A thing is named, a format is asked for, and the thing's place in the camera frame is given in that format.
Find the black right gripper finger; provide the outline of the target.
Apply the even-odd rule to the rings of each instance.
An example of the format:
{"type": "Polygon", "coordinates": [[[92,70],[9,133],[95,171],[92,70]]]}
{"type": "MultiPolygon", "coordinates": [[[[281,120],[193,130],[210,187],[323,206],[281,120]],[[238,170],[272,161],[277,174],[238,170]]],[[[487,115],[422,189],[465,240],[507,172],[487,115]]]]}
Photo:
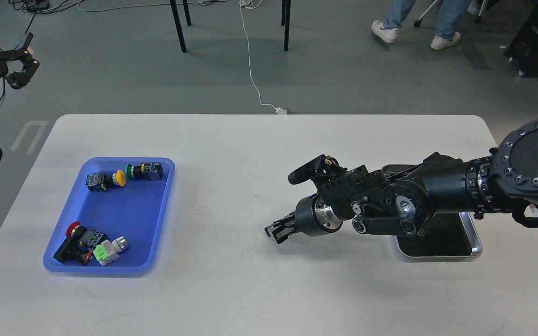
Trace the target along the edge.
{"type": "Polygon", "coordinates": [[[294,226],[295,222],[295,211],[290,212],[288,215],[282,217],[281,219],[278,219],[274,221],[272,224],[286,224],[287,226],[294,226]]]}
{"type": "Polygon", "coordinates": [[[273,238],[277,244],[281,244],[288,239],[288,236],[297,233],[297,230],[286,224],[271,224],[265,227],[265,232],[269,238],[273,238]]]}

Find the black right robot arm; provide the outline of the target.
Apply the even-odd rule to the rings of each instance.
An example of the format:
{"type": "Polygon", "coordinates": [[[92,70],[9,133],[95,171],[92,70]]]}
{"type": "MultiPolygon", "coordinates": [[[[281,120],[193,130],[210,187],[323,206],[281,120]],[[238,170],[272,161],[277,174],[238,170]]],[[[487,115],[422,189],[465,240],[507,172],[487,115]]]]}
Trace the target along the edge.
{"type": "Polygon", "coordinates": [[[289,174],[317,192],[265,227],[277,243],[297,232],[316,237],[337,232],[346,220],[360,234],[414,237],[440,213],[510,213],[538,228],[538,119],[510,132],[490,155],[467,162],[438,152],[400,172],[348,170],[319,155],[289,174]]]}

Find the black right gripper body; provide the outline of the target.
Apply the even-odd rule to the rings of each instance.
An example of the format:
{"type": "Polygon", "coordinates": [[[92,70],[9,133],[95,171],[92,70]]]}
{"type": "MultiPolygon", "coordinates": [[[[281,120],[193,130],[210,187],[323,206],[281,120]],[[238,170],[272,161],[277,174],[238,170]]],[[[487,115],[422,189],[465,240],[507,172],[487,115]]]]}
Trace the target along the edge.
{"type": "Polygon", "coordinates": [[[294,215],[295,231],[314,238],[337,232],[343,223],[318,194],[301,199],[296,205],[294,215]]]}

